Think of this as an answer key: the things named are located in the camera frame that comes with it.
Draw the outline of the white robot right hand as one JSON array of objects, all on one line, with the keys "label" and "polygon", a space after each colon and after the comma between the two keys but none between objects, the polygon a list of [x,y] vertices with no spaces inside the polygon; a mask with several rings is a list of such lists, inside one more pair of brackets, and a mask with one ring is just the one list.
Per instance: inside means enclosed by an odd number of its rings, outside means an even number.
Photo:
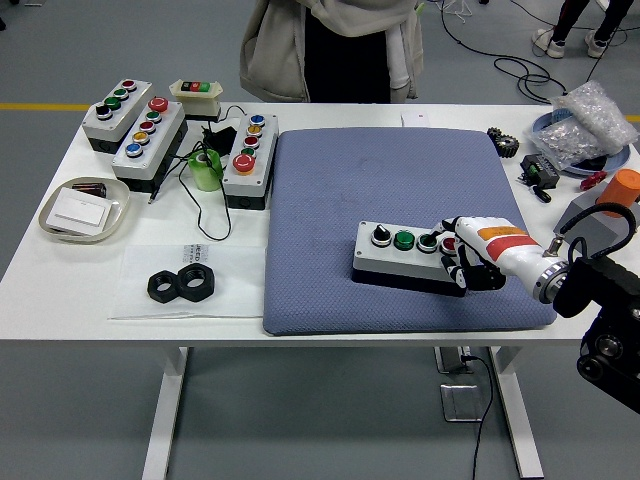
[{"label": "white robot right hand", "polygon": [[455,234],[458,258],[441,258],[447,274],[462,289],[502,288],[506,276],[520,279],[526,291],[537,297],[540,277],[556,264],[529,234],[504,218],[455,217],[438,223],[428,234],[435,240],[445,232]]}]

